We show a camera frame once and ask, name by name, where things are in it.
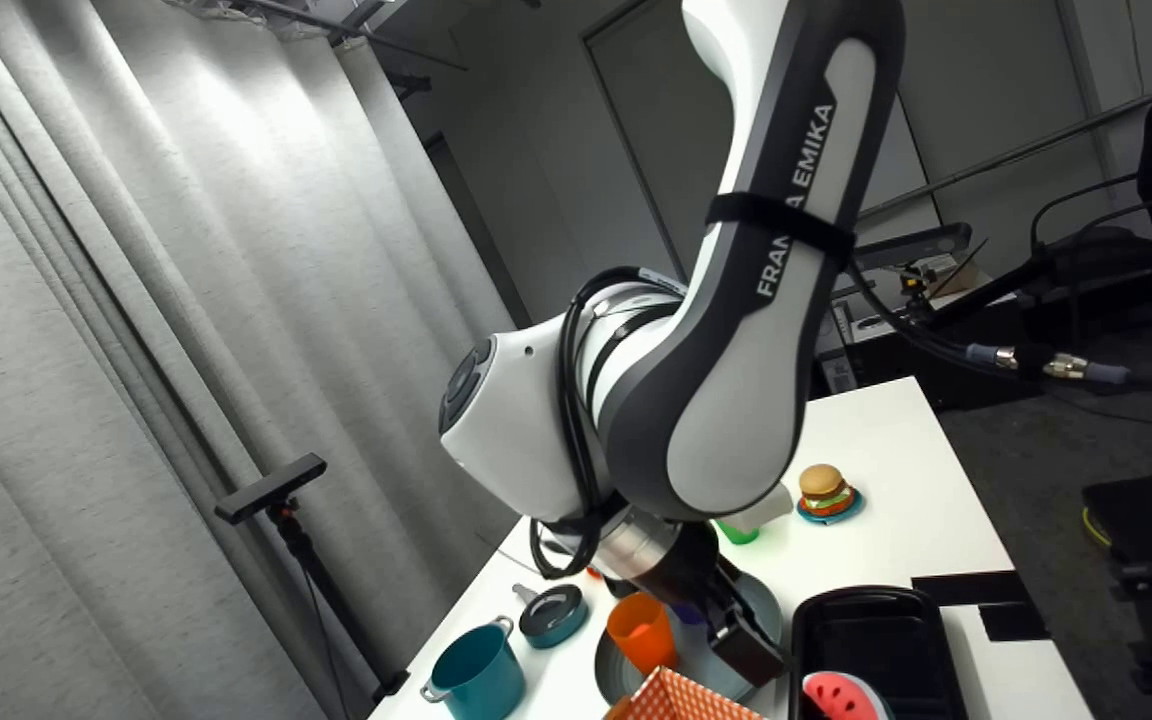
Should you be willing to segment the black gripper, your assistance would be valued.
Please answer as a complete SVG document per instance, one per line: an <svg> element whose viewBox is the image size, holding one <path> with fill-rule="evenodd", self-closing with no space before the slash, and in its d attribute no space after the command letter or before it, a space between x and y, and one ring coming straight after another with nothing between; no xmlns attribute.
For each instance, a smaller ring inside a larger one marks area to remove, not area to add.
<svg viewBox="0 0 1152 720"><path fill-rule="evenodd" d="M784 673L779 642L764 633L735 587L738 568L721 556L706 523L685 523L665 561L640 574L640 587L676 611L701 616L706 648L752 688Z"/></svg>

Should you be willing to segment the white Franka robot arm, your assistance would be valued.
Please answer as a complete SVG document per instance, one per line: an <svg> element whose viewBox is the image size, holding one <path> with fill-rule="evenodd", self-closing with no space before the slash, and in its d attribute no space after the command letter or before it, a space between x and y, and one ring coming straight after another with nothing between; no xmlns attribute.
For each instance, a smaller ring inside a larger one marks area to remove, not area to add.
<svg viewBox="0 0 1152 720"><path fill-rule="evenodd" d="M529 518L540 574L601 568L706 626L747 683L788 666L713 523L775 491L810 348L857 250L904 64L901 0L680 0L730 105L685 281L606 267L558 314L474 344L439 446Z"/></svg>

